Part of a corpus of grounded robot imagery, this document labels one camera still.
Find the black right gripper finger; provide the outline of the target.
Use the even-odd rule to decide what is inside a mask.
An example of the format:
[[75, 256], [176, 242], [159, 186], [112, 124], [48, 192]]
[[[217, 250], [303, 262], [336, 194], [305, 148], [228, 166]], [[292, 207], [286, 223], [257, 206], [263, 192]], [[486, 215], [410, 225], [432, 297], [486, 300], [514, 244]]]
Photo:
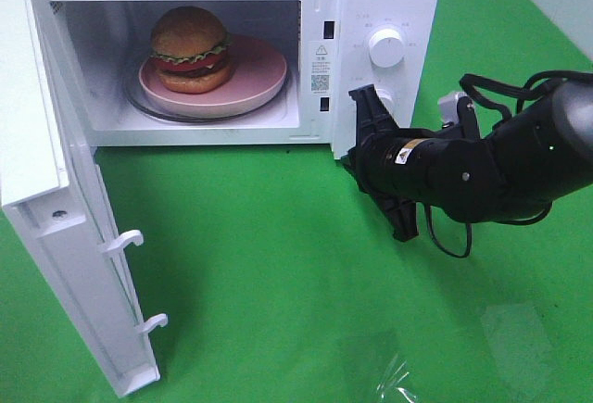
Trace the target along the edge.
[[373, 137], [399, 129], [373, 84], [353, 89], [348, 95], [356, 104], [357, 137]]
[[383, 213], [393, 228], [393, 238], [407, 242], [418, 235], [416, 202], [397, 195], [390, 195], [373, 190], [361, 181], [354, 164], [343, 161], [346, 171], [355, 179], [361, 192], [368, 195]]

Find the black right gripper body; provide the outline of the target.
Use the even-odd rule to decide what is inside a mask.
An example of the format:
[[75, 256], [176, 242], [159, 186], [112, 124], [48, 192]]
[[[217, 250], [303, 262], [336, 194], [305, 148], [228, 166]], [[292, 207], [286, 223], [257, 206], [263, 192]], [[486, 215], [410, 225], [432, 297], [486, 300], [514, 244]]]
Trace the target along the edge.
[[438, 202], [440, 193], [431, 176], [439, 138], [426, 129], [358, 131], [348, 151], [350, 171], [367, 194]]

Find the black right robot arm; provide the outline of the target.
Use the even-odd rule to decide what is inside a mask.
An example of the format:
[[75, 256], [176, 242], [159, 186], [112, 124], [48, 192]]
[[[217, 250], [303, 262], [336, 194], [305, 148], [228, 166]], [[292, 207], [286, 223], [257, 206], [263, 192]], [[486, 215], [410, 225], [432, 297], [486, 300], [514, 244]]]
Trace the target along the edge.
[[402, 128], [366, 85], [346, 167], [399, 241], [418, 233], [416, 208], [464, 223], [528, 225], [592, 182], [592, 76], [542, 71], [521, 86], [466, 74], [456, 119], [439, 131]]

